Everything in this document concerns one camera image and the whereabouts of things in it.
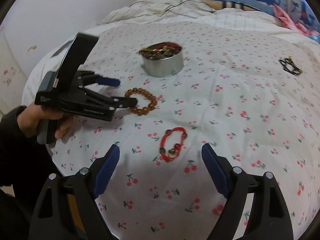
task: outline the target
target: bed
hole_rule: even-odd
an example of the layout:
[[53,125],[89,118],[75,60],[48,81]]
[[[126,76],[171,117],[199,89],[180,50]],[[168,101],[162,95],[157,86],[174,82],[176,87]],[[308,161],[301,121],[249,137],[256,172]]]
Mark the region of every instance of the bed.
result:
[[[90,89],[123,96],[142,87],[158,100],[146,116],[118,110],[110,123],[78,117],[62,140],[48,146],[65,176],[89,167],[112,144],[120,147],[118,166],[96,200],[116,237],[208,237],[226,200],[201,159],[204,143],[247,173],[271,171],[287,203],[294,239],[305,232],[320,207],[318,43],[280,27],[264,12],[216,11],[201,0],[138,0],[86,33],[100,40],[81,68],[121,80],[117,89]],[[181,44],[184,57],[183,70],[163,79],[148,76],[136,54],[160,41]],[[58,49],[33,69],[23,104],[34,100],[46,72],[59,67],[64,53],[52,57]],[[278,60],[288,56],[303,74],[282,70]],[[184,127],[188,138],[179,158],[165,163],[159,139],[176,126]],[[166,143],[178,139],[173,135]],[[249,195],[234,239],[244,233],[251,202]]]

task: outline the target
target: screw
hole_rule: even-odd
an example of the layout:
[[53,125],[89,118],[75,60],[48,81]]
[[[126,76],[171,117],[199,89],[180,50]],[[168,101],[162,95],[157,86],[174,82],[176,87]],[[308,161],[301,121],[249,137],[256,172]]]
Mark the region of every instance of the screw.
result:
[[242,169],[240,167],[234,167],[233,172],[236,174],[240,174],[242,172]]
[[267,177],[268,179],[272,179],[272,178],[273,178],[273,174],[268,171],[268,172],[266,173],[266,177]]
[[88,169],[88,168],[82,168],[82,169],[80,170],[80,174],[82,174],[82,175],[86,175],[88,172],[89,172],[89,169]]
[[57,175],[55,173],[51,173],[49,175],[49,179],[54,180],[57,177]]

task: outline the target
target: cherry print bed sheet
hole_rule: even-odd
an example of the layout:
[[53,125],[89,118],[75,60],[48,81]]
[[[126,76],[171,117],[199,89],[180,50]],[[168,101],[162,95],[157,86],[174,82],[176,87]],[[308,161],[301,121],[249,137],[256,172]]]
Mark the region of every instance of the cherry print bed sheet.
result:
[[[142,46],[175,41],[183,46],[184,68],[153,78],[141,68]],[[303,74],[282,70],[279,58],[292,56]],[[90,88],[123,96],[143,87],[157,96],[146,116],[118,110],[112,122],[79,117],[58,141],[53,161],[64,175],[89,167],[112,144],[120,161],[96,203],[119,239],[206,239],[225,198],[201,160],[208,142],[218,155],[247,173],[274,173],[292,220],[295,239],[319,209],[319,80],[314,61],[301,49],[258,32],[218,29],[192,22],[128,24],[104,32],[83,66],[119,78],[117,89]],[[148,104],[139,99],[140,107]],[[176,160],[158,153],[167,129],[182,126],[188,138]],[[167,148],[178,142],[173,135]],[[238,232],[250,214],[248,201]]]

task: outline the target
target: red cord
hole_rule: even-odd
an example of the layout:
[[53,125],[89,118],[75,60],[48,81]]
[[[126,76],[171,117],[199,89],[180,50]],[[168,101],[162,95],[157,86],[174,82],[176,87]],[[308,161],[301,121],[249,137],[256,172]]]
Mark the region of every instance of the red cord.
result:
[[[168,155],[166,155],[166,150],[164,148],[164,143],[165,143],[165,140],[167,139],[167,137],[169,135],[171,135],[174,131],[180,131],[182,132],[182,135],[181,135],[181,139],[180,139],[180,144],[176,143],[174,145],[174,148],[171,149],[172,151],[174,150],[175,151],[175,156],[174,157],[170,157]],[[187,138],[187,133],[186,133],[186,130],[183,128],[183,127],[175,127],[171,130],[167,130],[165,135],[162,137],[161,141],[160,141],[160,148],[159,148],[159,153],[161,154],[161,156],[163,157],[163,159],[168,163],[170,161],[173,161],[175,158],[177,158],[179,155],[180,155],[180,151],[182,149],[182,146],[183,146],[183,142],[184,140]]]

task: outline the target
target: pink cloth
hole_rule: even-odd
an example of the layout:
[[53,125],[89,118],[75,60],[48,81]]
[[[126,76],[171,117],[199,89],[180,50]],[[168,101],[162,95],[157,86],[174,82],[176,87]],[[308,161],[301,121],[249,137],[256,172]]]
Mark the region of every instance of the pink cloth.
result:
[[291,18],[289,17],[289,15],[276,4],[273,5],[273,10],[275,12],[275,16],[281,20],[282,27],[288,28],[293,31],[299,31],[301,34],[305,36],[319,35],[317,31],[308,30],[305,26],[303,26],[299,22],[294,23],[293,20],[291,20]]

